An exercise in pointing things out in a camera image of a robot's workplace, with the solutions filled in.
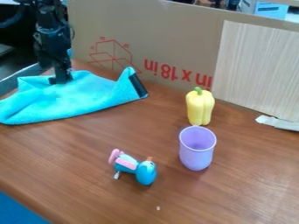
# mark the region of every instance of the plastic cup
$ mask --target plastic cup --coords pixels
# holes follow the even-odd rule
[[[217,138],[212,131],[200,126],[183,129],[179,134],[179,158],[192,171],[201,171],[212,162]]]

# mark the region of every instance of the yellow bell pepper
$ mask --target yellow bell pepper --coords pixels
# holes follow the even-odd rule
[[[206,125],[211,121],[215,99],[212,93],[195,87],[186,95],[187,114],[190,124]]]

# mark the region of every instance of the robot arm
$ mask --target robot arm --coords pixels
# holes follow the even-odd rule
[[[67,50],[71,48],[70,28],[65,20],[66,11],[60,0],[14,0],[20,3],[20,9],[29,5],[37,17],[34,50],[38,62],[43,68],[55,68],[55,77],[50,78],[51,84],[64,84],[72,79],[71,60]],[[10,25],[17,22],[20,11],[13,19],[6,22]]]

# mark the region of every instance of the cup rim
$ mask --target cup rim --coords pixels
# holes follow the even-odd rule
[[[186,131],[187,129],[192,129],[192,128],[199,128],[199,129],[203,129],[203,130],[207,130],[207,131],[209,131],[209,132],[213,135],[213,137],[214,137],[214,139],[215,139],[214,144],[213,144],[210,148],[205,149],[205,150],[194,150],[193,148],[187,146],[187,145],[182,141],[182,134],[183,134],[183,132]],[[216,137],[216,135],[215,135],[210,129],[208,129],[208,128],[201,127],[201,126],[198,126],[198,125],[192,125],[192,126],[190,126],[190,127],[187,127],[187,128],[184,128],[184,129],[181,130],[181,132],[179,133],[179,142],[180,142],[185,148],[187,148],[187,149],[190,150],[190,151],[196,151],[196,152],[199,152],[199,151],[209,151],[210,149],[212,149],[212,148],[215,147],[215,145],[216,145],[216,143],[217,143],[217,137]]]

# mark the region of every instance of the teal towel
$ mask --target teal towel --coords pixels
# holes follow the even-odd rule
[[[72,81],[52,86],[49,76],[18,78],[18,92],[0,101],[0,123],[39,123],[138,100],[141,97],[129,79],[135,73],[127,67],[119,80],[113,81],[88,71],[73,71]]]

